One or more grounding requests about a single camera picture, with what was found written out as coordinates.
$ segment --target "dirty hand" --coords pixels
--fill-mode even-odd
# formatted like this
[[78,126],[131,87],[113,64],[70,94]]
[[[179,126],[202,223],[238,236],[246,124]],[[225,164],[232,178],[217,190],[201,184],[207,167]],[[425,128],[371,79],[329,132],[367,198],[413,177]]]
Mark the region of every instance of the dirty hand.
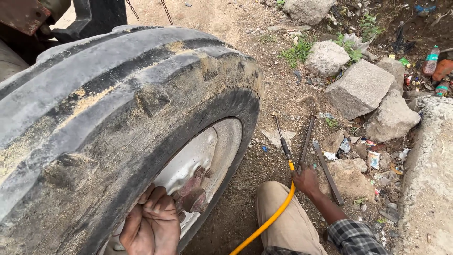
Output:
[[129,255],[176,255],[180,235],[173,198],[151,184],[126,217],[120,242]]
[[307,196],[320,192],[318,176],[313,165],[307,166],[305,163],[299,162],[299,169],[301,169],[300,175],[297,171],[291,171],[296,188]]

